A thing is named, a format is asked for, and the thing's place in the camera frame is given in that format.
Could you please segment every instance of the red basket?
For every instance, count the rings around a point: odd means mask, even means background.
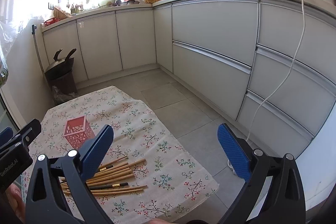
[[[53,24],[53,23],[56,23],[56,22],[59,22],[59,21],[60,21],[60,19],[53,17],[53,18],[50,18],[50,19],[46,20],[46,21],[44,22],[44,24],[45,24],[46,26],[49,26],[49,25],[51,25],[51,24]]]
[[[79,149],[88,139],[95,137],[86,116],[68,120],[63,134],[74,149]]]

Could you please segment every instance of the floral tablecloth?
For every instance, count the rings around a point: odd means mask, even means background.
[[[64,127],[68,119],[82,115],[95,134],[105,124],[113,127],[114,141],[103,163],[124,155],[129,163],[146,159],[133,167],[135,178],[127,180],[130,186],[148,185],[144,192],[96,197],[114,223],[146,223],[155,217],[173,222],[218,189],[217,182],[144,102],[110,86],[48,110],[41,134],[30,145],[34,163],[23,175],[24,196],[38,155],[58,157],[71,150],[62,137]],[[72,197],[66,197],[73,214],[81,218]]]

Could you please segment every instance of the hand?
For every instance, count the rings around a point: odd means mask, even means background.
[[[16,216],[22,221],[22,223],[25,223],[26,205],[22,200],[20,189],[12,183],[7,188],[6,195]]]
[[[162,219],[153,219],[149,222],[149,224],[167,224],[167,223],[169,223],[169,222],[164,221]]]

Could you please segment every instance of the power cord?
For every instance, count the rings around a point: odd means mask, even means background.
[[[287,78],[289,77],[289,75],[290,75],[290,73],[291,73],[291,71],[292,71],[294,62],[295,62],[295,60],[296,60],[296,55],[297,55],[297,52],[299,51],[299,48],[300,48],[300,46],[301,46],[301,42],[302,42],[303,35],[304,35],[304,33],[305,33],[305,28],[306,28],[306,22],[305,22],[305,2],[304,2],[304,0],[301,0],[301,5],[302,5],[302,15],[303,15],[303,29],[302,29],[302,34],[301,34],[301,37],[300,37],[300,40],[299,40],[299,44],[298,44],[298,46],[297,46],[297,48],[296,48],[296,51],[295,51],[295,54],[294,54],[294,58],[293,58],[291,67],[290,67],[290,69],[289,69],[289,71],[288,71],[287,76],[284,78],[284,80],[281,82],[281,84],[280,84],[280,85],[279,85],[279,86],[278,86],[278,87],[271,93],[271,95],[269,95],[265,100],[263,100],[262,103],[258,106],[256,112],[254,113],[254,116],[253,116],[253,119],[252,119],[252,122],[251,122],[251,125],[250,125],[250,128],[249,128],[249,133],[248,133],[248,135],[247,135],[247,139],[246,139],[246,141],[248,141],[249,138],[250,138],[252,124],[253,124],[254,118],[255,118],[255,116],[256,116],[256,114],[257,114],[259,108],[263,105],[264,102],[266,102],[269,98],[271,98],[275,92],[277,92],[277,90],[278,90],[278,89],[283,85],[283,83],[287,80]]]

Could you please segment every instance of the kitchen cabinet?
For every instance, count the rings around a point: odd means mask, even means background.
[[[258,43],[293,57],[303,28],[301,5],[289,9],[282,5],[290,4],[281,0],[261,2]],[[336,20],[325,14],[318,18],[320,13],[309,7],[305,10],[306,28],[297,60],[336,83]]]
[[[249,130],[254,113],[263,100],[248,90],[237,122]],[[259,108],[251,133],[280,157],[286,153],[298,157],[313,138],[305,128],[269,102]]]
[[[258,0],[190,0],[173,4],[173,40],[252,66]]]
[[[292,58],[258,46],[249,90],[268,97],[288,74]],[[296,62],[293,69],[269,102],[292,117],[313,135],[327,119],[336,98],[336,86],[327,78]]]
[[[123,68],[156,63],[152,8],[121,10],[116,14]]]
[[[173,72],[171,5],[154,9],[154,27],[157,62]]]
[[[65,58],[73,48],[76,48],[76,52],[72,55],[75,58],[72,68],[73,78],[76,83],[88,80],[79,45],[76,22],[66,23],[45,31],[43,39],[49,64],[54,61],[55,52],[59,49],[62,48],[63,51],[58,57]]]
[[[251,68],[196,46],[173,42],[174,74],[236,119]]]
[[[115,12],[78,20],[77,29],[89,79],[122,70]]]

